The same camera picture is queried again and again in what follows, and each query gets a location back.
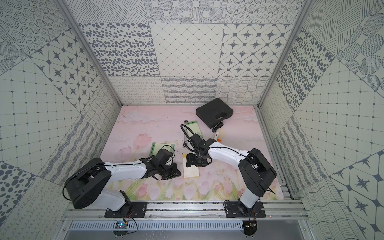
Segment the white orange glue gun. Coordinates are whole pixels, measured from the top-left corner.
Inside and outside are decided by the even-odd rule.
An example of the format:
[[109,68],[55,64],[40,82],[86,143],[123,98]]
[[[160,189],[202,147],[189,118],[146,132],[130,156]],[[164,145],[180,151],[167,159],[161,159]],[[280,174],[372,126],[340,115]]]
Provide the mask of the white orange glue gun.
[[216,132],[215,135],[214,135],[214,140],[216,140],[217,142],[221,142],[221,140],[219,139],[219,136],[220,136],[220,133],[219,132]]

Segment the left circuit board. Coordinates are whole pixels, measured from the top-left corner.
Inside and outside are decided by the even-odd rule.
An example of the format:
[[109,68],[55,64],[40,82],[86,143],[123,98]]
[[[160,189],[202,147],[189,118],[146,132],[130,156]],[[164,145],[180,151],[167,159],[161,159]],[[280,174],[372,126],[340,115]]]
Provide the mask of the left circuit board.
[[117,221],[115,224],[115,231],[129,231],[129,225],[124,221]]

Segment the yellow-top memo pad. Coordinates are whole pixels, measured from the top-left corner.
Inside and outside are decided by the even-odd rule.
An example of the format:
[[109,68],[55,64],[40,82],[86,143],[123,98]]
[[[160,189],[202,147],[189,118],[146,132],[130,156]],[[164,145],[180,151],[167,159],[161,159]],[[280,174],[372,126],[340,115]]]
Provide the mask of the yellow-top memo pad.
[[187,155],[183,155],[183,177],[184,179],[198,178],[199,168],[196,166],[187,167]]

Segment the black plastic tool case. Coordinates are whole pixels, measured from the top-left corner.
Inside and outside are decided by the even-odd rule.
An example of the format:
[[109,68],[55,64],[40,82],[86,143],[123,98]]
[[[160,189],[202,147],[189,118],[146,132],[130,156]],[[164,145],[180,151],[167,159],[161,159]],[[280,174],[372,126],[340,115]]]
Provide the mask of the black plastic tool case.
[[214,128],[223,120],[230,118],[233,113],[234,110],[220,98],[216,98],[196,109],[196,115],[210,129]]

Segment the aluminium rail frame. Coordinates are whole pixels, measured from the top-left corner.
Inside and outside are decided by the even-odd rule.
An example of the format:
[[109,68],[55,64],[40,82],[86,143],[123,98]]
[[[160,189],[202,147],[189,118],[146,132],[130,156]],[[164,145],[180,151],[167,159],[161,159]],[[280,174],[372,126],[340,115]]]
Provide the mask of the aluminium rail frame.
[[[262,220],[308,220],[300,200],[261,200],[266,217]],[[106,209],[89,206],[76,210],[71,205],[62,220],[104,220]],[[152,201],[143,220],[219,220],[226,216],[223,201]]]

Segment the green memo pad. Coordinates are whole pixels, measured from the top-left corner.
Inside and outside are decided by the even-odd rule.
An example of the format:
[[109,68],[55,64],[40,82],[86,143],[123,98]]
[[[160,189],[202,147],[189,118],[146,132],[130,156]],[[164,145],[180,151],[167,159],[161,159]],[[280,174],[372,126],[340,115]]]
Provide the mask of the green memo pad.
[[155,156],[160,149],[165,149],[171,152],[173,155],[175,154],[175,145],[174,144],[167,144],[167,143],[152,143],[151,150],[150,150],[150,156]]
[[197,121],[193,121],[193,122],[187,122],[185,123],[186,126],[188,126],[195,134],[198,134],[200,136],[200,138],[204,138],[204,135],[199,127],[199,124]]

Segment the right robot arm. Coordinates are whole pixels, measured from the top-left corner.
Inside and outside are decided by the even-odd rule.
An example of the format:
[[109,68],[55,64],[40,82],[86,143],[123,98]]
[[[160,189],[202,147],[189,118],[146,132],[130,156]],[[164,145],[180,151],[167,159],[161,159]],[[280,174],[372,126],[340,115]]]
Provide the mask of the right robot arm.
[[187,155],[187,167],[206,167],[210,164],[209,160],[218,160],[238,167],[246,185],[246,190],[238,200],[241,210],[250,211],[256,202],[271,190],[270,186],[277,177],[276,170],[258,149],[237,150],[214,139],[205,141],[198,134],[187,137],[185,146],[191,151]]

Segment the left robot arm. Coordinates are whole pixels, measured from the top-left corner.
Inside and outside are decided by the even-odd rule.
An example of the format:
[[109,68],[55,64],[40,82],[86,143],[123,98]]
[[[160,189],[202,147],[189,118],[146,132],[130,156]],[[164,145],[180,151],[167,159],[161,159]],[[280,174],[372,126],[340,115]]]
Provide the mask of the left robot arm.
[[65,181],[63,196],[78,210],[96,205],[119,212],[130,199],[124,191],[109,191],[108,184],[146,178],[167,181],[181,175],[173,161],[173,153],[166,149],[131,163],[107,163],[101,158],[94,158]]

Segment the silver ratchet wrench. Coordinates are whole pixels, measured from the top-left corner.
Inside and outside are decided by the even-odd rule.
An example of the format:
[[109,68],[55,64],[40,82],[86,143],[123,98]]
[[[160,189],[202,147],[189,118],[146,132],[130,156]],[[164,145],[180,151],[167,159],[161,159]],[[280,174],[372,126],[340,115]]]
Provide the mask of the silver ratchet wrench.
[[[183,127],[183,129],[184,129],[185,133],[188,133],[188,130],[185,127]],[[187,137],[188,134],[186,135],[185,133],[184,133],[184,141],[187,141],[188,140],[188,137]]]

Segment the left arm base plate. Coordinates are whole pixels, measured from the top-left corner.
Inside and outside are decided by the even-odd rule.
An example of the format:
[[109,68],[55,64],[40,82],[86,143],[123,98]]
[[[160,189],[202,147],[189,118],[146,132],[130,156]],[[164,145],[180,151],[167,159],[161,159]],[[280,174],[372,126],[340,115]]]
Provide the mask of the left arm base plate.
[[125,203],[119,210],[112,211],[107,209],[104,217],[107,219],[114,218],[144,218],[147,211],[148,202],[129,202]]

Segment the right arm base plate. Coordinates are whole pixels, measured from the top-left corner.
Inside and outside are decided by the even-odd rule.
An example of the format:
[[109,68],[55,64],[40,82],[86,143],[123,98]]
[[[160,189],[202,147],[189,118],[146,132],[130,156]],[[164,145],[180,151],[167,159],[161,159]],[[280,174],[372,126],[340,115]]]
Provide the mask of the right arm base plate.
[[265,218],[266,213],[262,202],[257,201],[252,208],[247,208],[240,201],[224,201],[223,207],[227,218]]

